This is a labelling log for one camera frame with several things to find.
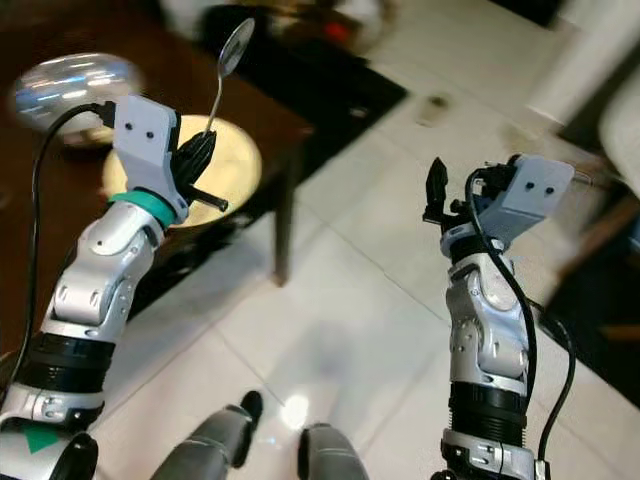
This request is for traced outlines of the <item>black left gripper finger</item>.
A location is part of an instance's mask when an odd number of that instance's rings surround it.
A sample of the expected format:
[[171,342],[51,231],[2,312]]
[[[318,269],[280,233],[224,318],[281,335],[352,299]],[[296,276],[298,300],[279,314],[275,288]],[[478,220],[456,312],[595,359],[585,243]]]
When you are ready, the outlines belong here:
[[198,131],[177,150],[177,183],[193,184],[204,172],[204,132]]
[[218,142],[218,133],[212,129],[201,131],[195,137],[195,182],[198,182],[201,175],[209,168],[216,142]]

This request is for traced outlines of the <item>pale yellow round plate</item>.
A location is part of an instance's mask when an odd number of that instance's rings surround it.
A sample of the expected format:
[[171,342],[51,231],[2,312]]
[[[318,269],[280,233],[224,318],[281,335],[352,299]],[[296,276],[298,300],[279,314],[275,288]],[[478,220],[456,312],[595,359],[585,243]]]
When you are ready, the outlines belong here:
[[[179,143],[191,140],[204,131],[206,115],[180,116]],[[259,187],[262,174],[262,157],[256,143],[242,128],[225,119],[212,120],[212,132],[218,134],[212,152],[212,160],[197,179],[195,187],[210,195],[228,201],[227,211],[221,211],[201,202],[192,202],[186,221],[175,224],[177,228],[195,228],[216,221],[246,204]],[[111,150],[102,165],[102,197],[110,197],[125,191],[125,173],[116,151]]]

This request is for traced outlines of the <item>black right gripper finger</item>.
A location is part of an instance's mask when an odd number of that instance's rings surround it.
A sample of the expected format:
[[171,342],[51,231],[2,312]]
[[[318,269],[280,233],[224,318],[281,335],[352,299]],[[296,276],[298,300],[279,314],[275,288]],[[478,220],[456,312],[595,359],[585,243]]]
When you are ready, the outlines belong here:
[[425,180],[424,220],[431,224],[444,224],[449,215],[445,212],[445,187],[448,184],[447,166],[439,157],[431,163],[428,178]]

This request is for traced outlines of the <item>dark wooden table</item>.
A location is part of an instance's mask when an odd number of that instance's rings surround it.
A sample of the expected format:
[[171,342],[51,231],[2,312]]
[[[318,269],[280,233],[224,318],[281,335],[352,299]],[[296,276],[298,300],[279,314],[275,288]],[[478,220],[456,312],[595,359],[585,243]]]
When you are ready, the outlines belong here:
[[[110,52],[143,72],[150,99],[180,114],[210,113],[214,56],[170,31],[157,0],[13,0],[1,15],[0,84],[13,91],[20,74],[52,58]],[[238,76],[225,83],[220,118],[259,146],[265,179],[282,178],[300,160],[311,125]],[[13,105],[0,116],[0,351],[17,351],[27,317],[29,178],[42,134],[19,122]],[[37,314],[44,314],[64,257],[82,230],[99,218],[105,147],[54,143],[42,159]]]

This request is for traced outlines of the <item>silver metal spoon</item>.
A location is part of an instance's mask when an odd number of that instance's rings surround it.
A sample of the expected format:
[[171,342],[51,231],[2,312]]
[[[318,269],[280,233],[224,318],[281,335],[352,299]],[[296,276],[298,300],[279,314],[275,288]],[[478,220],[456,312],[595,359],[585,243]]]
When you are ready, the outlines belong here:
[[216,91],[214,104],[212,104],[209,118],[207,118],[205,125],[205,132],[209,133],[211,137],[216,136],[216,133],[212,131],[212,122],[218,118],[218,109],[220,108],[221,96],[223,96],[224,92],[225,79],[227,79],[230,73],[241,63],[242,56],[248,49],[248,44],[250,44],[255,27],[256,19],[252,17],[243,19],[242,22],[233,29],[232,33],[230,33],[224,45],[221,46],[218,55],[218,91]]

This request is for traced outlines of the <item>grey right robot leg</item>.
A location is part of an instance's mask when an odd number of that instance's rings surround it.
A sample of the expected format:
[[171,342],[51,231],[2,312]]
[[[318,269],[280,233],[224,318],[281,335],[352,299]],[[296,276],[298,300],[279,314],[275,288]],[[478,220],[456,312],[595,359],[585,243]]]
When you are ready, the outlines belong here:
[[328,422],[316,422],[302,431],[297,476],[300,480],[370,480],[355,445]]

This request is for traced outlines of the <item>grey left robot leg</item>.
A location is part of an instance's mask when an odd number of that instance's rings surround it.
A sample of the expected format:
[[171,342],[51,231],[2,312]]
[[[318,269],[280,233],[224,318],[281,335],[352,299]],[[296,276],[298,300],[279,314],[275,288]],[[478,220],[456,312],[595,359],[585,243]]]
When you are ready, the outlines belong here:
[[211,413],[166,456],[150,480],[225,480],[243,466],[264,411],[259,390]]

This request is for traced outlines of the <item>shiny steel bowl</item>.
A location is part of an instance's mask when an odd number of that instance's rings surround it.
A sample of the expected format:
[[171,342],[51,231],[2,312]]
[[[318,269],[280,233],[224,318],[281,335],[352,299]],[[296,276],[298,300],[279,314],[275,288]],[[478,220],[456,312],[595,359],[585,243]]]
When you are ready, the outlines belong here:
[[79,52],[31,67],[14,84],[19,122],[40,133],[65,111],[87,102],[105,102],[141,93],[145,76],[132,61],[108,52]]

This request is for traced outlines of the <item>grey robot leg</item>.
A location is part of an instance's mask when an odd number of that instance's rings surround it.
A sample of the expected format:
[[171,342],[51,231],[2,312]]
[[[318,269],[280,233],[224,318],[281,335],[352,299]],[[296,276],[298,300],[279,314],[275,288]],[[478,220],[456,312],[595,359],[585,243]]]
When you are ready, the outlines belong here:
[[355,445],[328,422],[316,422],[302,431],[297,476],[300,480],[370,480]]
[[211,413],[166,456],[150,480],[225,480],[243,466],[264,411],[259,390]]

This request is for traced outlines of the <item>small grey floor object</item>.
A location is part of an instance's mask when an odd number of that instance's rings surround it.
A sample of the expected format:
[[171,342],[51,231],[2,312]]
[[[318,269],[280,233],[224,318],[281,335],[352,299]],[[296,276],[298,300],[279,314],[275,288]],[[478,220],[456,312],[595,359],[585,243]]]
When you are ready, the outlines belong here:
[[451,106],[451,97],[445,93],[431,93],[422,99],[421,118],[424,118],[426,122],[434,122],[435,118],[447,113],[449,106]]

